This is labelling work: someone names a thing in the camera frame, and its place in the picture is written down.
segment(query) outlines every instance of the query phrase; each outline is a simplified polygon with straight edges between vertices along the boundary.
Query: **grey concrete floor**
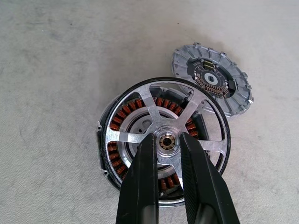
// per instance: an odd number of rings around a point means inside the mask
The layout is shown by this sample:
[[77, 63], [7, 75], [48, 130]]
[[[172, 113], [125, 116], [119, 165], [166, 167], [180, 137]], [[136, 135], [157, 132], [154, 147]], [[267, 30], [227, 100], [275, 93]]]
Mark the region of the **grey concrete floor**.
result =
[[[224, 173], [241, 223], [299, 223], [296, 0], [1, 0], [0, 223], [114, 223], [96, 121], [128, 87], [172, 76], [201, 42], [247, 72]], [[186, 223], [185, 208], [160, 223]]]

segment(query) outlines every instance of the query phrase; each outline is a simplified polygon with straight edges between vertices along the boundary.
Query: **electronic components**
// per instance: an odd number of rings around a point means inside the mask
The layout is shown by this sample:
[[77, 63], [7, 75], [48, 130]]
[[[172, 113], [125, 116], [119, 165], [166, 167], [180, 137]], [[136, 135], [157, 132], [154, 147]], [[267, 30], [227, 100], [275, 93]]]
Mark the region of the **electronic components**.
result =
[[173, 53], [172, 71], [175, 77], [193, 81], [211, 94], [228, 117], [244, 113], [253, 103], [248, 76], [223, 52], [200, 43], [185, 45]]

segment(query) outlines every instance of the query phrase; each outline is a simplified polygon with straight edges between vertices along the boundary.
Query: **copper coil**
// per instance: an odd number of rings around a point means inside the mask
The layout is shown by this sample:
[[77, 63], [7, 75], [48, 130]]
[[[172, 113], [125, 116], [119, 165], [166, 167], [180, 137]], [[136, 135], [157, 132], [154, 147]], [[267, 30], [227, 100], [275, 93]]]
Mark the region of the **copper coil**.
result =
[[192, 137], [196, 137], [196, 136], [198, 136], [198, 133], [197, 133], [196, 130], [195, 130], [195, 131], [190, 131], [189, 134], [190, 134]]
[[166, 183], [165, 183], [164, 179], [161, 180], [161, 190], [167, 190]]
[[131, 109], [134, 111], [136, 110], [136, 106], [134, 102], [129, 103], [129, 106], [131, 107]]
[[117, 166], [119, 166], [121, 164], [122, 164], [122, 161], [121, 160], [117, 160], [117, 161], [115, 161], [115, 162], [112, 163], [112, 166], [115, 168], [115, 167], [117, 167]]
[[195, 124], [192, 123], [192, 124], [189, 124], [188, 126], [186, 126], [186, 128], [188, 131], [191, 131], [191, 130], [195, 130], [196, 126], [195, 126]]
[[117, 146], [108, 146], [108, 152], [113, 152], [117, 150]]
[[169, 109], [170, 109], [171, 111], [174, 111], [174, 109], [176, 108], [176, 106], [177, 106], [177, 105], [176, 105], [175, 103], [171, 103]]
[[142, 107], [142, 101], [140, 99], [136, 100], [136, 104], [138, 108]]
[[127, 167], [125, 165], [122, 165], [121, 167], [119, 167], [116, 172], [118, 175], [122, 174], [123, 171], [125, 171], [127, 169]]
[[162, 98], [157, 98], [157, 106], [162, 106], [162, 101], [163, 99]]
[[178, 107], [175, 109], [174, 113], [175, 113], [176, 115], [179, 115], [182, 111], [183, 111], [183, 108], [180, 107], [180, 106], [178, 106]]
[[127, 105], [125, 105], [125, 106], [123, 107], [123, 110], [124, 110], [127, 114], [130, 114], [130, 113], [131, 113], [131, 110], [130, 110], [130, 108], [129, 108]]
[[189, 119], [187, 120], [186, 125], [188, 125], [188, 124], [190, 124], [190, 123], [192, 123], [192, 119], [191, 119], [191, 118], [189, 118]]
[[163, 107], [168, 108], [169, 104], [170, 104], [170, 101], [165, 99]]
[[120, 116], [123, 119], [126, 118], [126, 114], [123, 111], [118, 111], [117, 115]]
[[114, 118], [113, 118], [113, 121], [116, 122], [116, 123], [118, 123], [118, 124], [121, 124], [121, 123], [122, 123], [122, 119], [119, 119], [119, 118], [117, 118], [117, 117], [114, 117]]
[[178, 175], [177, 175], [177, 174], [174, 174], [172, 177], [173, 177], [174, 182], [175, 182], [176, 184], [180, 184], [180, 182], [179, 182], [179, 178], [178, 178]]
[[119, 125], [116, 125], [116, 124], [111, 123], [111, 124], [110, 124], [110, 128], [111, 128], [112, 130], [118, 131], [120, 127], [119, 127]]
[[168, 182], [168, 185], [169, 185], [170, 188], [173, 188], [173, 187], [174, 187], [174, 183], [173, 183], [171, 177], [168, 177], [168, 178], [167, 178], [167, 182]]
[[127, 173], [125, 173], [121, 178], [124, 180], [126, 178]]
[[114, 160], [114, 159], [116, 159], [116, 158], [118, 158], [118, 157], [119, 157], [118, 153], [113, 153], [113, 154], [110, 154], [110, 155], [109, 155], [109, 158], [110, 158], [111, 160]]

